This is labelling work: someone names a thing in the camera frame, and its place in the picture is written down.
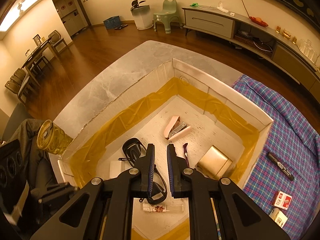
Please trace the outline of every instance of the red tray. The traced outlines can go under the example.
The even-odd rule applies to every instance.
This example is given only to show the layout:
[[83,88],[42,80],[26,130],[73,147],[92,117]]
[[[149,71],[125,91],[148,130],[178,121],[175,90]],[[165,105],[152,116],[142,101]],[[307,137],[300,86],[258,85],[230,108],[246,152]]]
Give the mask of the red tray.
[[250,20],[252,20],[254,23],[259,24],[259,25],[262,26],[262,27],[267,27],[267,26],[269,26],[269,25],[268,25],[266,22],[264,22],[264,21],[258,22],[255,17],[250,16],[249,18],[250,18]]

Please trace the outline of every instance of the plaid fabric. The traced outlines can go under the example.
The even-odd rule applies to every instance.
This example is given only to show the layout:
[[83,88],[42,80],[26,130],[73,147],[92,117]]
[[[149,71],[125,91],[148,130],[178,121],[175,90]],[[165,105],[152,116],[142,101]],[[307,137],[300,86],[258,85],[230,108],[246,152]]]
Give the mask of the plaid fabric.
[[[233,88],[263,109],[273,120],[268,139],[244,191],[267,214],[278,190],[292,196],[283,229],[300,239],[314,217],[320,198],[320,136],[305,117],[280,94],[243,75]],[[273,152],[294,176],[289,179],[269,159]]]

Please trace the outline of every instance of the green object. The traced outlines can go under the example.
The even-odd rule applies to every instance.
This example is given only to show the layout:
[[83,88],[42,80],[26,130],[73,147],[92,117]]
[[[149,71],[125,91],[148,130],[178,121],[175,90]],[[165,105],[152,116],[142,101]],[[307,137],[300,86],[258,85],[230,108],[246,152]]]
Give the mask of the green object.
[[180,28],[182,29],[182,22],[177,10],[177,1],[164,0],[162,5],[162,11],[153,14],[154,30],[157,31],[156,23],[162,22],[164,24],[164,30],[166,34],[171,33],[170,22],[174,19],[179,20]]

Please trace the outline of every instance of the black marker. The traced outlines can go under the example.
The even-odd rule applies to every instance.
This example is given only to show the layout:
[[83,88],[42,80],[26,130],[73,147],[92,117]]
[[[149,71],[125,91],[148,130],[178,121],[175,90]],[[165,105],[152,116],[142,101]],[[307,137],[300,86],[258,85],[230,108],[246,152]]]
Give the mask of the black marker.
[[283,166],[280,161],[278,161],[276,156],[274,156],[271,152],[268,152],[267,157],[281,169],[281,171],[289,178],[289,180],[294,180],[294,176]]

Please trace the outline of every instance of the drawer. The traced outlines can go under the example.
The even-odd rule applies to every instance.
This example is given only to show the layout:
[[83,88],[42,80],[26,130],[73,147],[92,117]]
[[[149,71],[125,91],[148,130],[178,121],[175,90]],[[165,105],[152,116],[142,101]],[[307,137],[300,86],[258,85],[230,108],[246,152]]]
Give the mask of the drawer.
[[310,89],[310,93],[315,97],[315,99],[320,103],[320,81],[316,80]]
[[275,54],[272,61],[280,67],[288,71],[296,78],[306,89],[310,90],[316,77],[300,60],[297,59],[291,52],[277,44]]
[[185,10],[186,26],[216,33],[231,39],[234,21],[218,15]]

